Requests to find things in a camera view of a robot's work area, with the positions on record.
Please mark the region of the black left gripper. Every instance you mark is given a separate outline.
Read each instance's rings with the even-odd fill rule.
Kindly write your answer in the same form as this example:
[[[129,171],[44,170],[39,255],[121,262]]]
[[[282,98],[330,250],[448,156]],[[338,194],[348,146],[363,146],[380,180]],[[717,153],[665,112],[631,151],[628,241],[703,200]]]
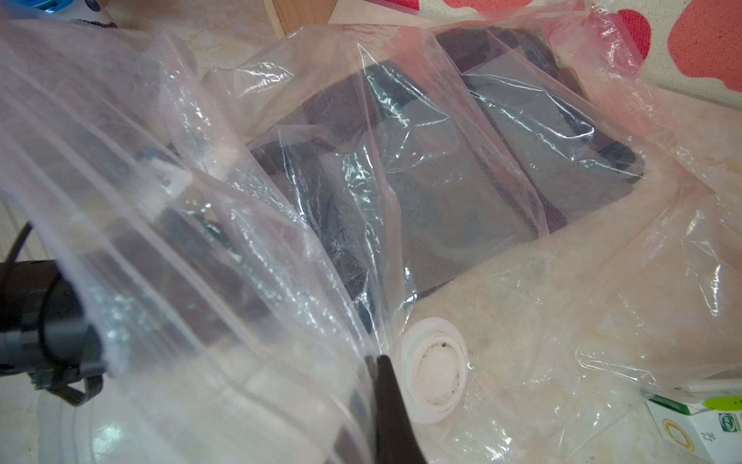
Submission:
[[[1,375],[81,406],[104,389],[104,348],[57,262],[19,261],[32,231],[27,222],[1,263]]]

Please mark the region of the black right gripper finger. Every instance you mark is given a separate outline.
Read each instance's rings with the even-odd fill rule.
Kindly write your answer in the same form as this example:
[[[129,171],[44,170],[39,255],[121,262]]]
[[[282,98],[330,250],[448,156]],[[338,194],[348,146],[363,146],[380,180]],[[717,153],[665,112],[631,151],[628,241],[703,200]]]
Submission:
[[[387,355],[366,358],[376,401],[377,463],[426,464]]]

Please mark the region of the clear plastic vacuum bag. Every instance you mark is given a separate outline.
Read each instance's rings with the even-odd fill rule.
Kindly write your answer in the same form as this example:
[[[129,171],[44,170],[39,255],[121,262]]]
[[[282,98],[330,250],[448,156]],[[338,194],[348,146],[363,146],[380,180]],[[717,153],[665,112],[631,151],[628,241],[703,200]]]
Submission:
[[[741,365],[741,178],[624,20],[307,26],[199,73],[4,3],[1,372],[42,463],[560,463]]]

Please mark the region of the dark plaid grey scarf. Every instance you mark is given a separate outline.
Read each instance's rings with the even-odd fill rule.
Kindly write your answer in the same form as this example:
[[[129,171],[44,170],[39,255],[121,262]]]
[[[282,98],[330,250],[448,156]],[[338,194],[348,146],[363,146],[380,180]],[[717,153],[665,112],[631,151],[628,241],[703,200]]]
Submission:
[[[436,34],[463,106],[391,60],[317,92],[249,149],[318,235],[367,330],[486,259],[631,193],[643,160],[575,99],[534,29]]]

